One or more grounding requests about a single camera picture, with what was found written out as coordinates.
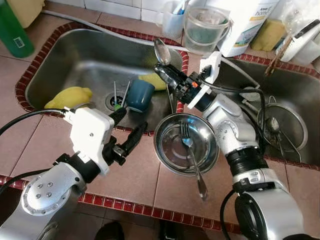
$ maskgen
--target kitchen sink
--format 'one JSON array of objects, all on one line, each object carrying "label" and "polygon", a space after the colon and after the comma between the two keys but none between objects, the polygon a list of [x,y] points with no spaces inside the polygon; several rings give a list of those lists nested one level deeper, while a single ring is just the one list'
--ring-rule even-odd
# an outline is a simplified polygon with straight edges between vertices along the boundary
[{"label": "kitchen sink", "polygon": [[[181,70],[182,57],[170,50],[172,64]],[[139,75],[154,73],[157,63],[154,48],[120,39],[99,31],[74,29],[63,34],[28,84],[25,97],[35,109],[42,109],[61,90],[79,86],[90,88],[91,101],[106,114],[113,112],[114,81],[117,99],[122,101],[129,81]],[[172,113],[167,90],[155,91],[148,110],[138,113],[128,110],[118,124],[134,128],[147,121],[147,131],[153,131],[159,121]]]},{"label": "kitchen sink", "polygon": [[[255,64],[238,59],[229,59],[244,71],[246,71],[254,80],[260,84],[260,89],[265,93],[265,101],[269,99],[276,103],[295,111],[305,123],[307,131],[307,142],[299,150],[301,160],[305,164],[320,166],[320,80],[304,73],[294,71],[276,69],[271,76],[264,77],[266,65]],[[250,81],[243,77],[230,66],[222,63],[219,71],[218,79],[215,84],[229,88],[245,88],[255,87]],[[257,112],[254,108],[260,110],[260,101],[250,102],[252,107],[242,104],[243,98],[238,94],[227,93],[234,101],[246,108],[247,111],[257,119]],[[294,138],[298,126],[293,120],[286,120],[285,124],[287,135]],[[285,152],[285,158],[293,162],[299,162],[299,158],[294,150]],[[281,152],[273,146],[266,148],[267,155],[282,159]]]}]

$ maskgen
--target sink drain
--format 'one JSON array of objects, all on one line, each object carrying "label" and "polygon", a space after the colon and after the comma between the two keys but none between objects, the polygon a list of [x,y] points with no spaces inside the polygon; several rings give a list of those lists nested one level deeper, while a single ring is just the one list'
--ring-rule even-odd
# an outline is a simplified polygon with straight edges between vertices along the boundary
[{"label": "sink drain", "polygon": [[[124,98],[123,98],[122,96],[117,95],[117,96],[116,96],[117,104],[121,105],[123,99],[124,99]],[[105,98],[104,104],[105,104],[105,106],[106,106],[108,109],[110,109],[111,111],[114,111],[114,110],[115,110],[115,96],[114,96],[114,93],[109,94],[109,95]]]}]

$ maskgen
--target stainless steel bowl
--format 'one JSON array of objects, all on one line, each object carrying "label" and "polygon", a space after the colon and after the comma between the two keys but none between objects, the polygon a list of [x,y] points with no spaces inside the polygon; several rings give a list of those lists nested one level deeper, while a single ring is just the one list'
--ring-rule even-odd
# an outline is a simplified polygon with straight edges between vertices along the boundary
[{"label": "stainless steel bowl", "polygon": [[216,163],[219,148],[211,125],[204,119],[187,113],[175,113],[164,118],[156,127],[154,147],[159,160],[172,172],[195,176],[188,149],[182,143],[180,123],[188,123],[193,139],[192,150],[201,173],[209,171]]}]

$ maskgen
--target fork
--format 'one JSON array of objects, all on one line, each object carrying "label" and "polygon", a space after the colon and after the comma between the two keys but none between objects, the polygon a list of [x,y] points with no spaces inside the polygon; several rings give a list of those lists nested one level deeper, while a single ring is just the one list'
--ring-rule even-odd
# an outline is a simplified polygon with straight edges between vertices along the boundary
[{"label": "fork", "polygon": [[188,126],[187,123],[181,122],[181,124],[180,124],[180,133],[181,133],[182,143],[187,147],[188,154],[191,155],[191,158],[192,158],[192,161],[193,161],[196,180],[197,180],[198,189],[199,189],[199,195],[202,198],[202,200],[205,201],[207,199],[207,196],[208,196],[208,189],[207,189],[207,186],[205,184],[205,181],[203,180],[203,178],[201,176],[198,164],[196,162],[196,158],[195,158],[194,152],[192,151],[192,148],[191,148],[192,145],[194,144],[194,141],[190,137],[189,126]]}]

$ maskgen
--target countertop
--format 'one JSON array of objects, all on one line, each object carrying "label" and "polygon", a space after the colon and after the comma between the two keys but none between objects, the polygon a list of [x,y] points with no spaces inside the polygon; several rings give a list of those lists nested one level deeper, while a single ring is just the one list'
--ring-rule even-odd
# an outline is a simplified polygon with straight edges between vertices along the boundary
[{"label": "countertop", "polygon": [[[161,30],[153,23],[129,19],[58,3],[49,3],[49,10],[65,13],[92,23],[120,29],[161,36]],[[0,125],[24,114],[15,98],[15,84],[29,66],[41,46],[66,19],[41,14],[26,30],[35,45],[32,56],[16,59],[0,43]],[[248,50],[248,54],[272,58],[272,53]],[[188,72],[199,70],[200,56],[189,53]],[[200,116],[197,110],[185,112]],[[0,138],[0,175],[16,176],[28,171],[45,169],[62,153],[72,154],[69,138],[71,126],[64,120],[34,116],[16,124]],[[127,132],[115,130],[113,135],[123,143]],[[304,216],[308,234],[320,237],[320,171],[268,161],[280,180],[289,188]],[[192,216],[218,220],[220,205],[232,187],[229,166],[220,154],[214,168],[203,176],[208,187],[208,199],[198,196],[195,178],[172,173],[165,168],[154,151],[153,138],[143,136],[140,144],[127,157],[123,166],[113,164],[107,176],[98,176],[88,185],[87,192],[121,199],[155,208],[176,211]],[[237,223],[234,199],[228,203],[225,220]]]}]

